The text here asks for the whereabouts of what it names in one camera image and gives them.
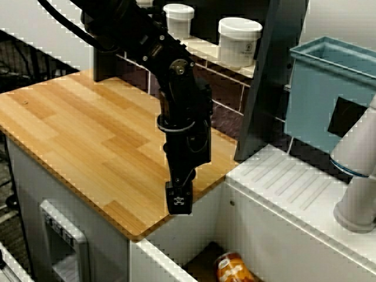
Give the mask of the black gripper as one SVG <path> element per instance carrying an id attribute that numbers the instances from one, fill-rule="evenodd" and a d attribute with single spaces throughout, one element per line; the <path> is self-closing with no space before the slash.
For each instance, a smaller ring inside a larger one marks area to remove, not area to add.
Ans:
<path id="1" fill-rule="evenodd" d="M 207 119 L 195 121 L 184 128 L 164 124 L 162 132 L 166 135 L 163 149 L 170 170 L 170 182 L 165 185 L 168 212 L 171 215 L 190 215 L 194 170 L 211 161 L 210 124 Z"/>

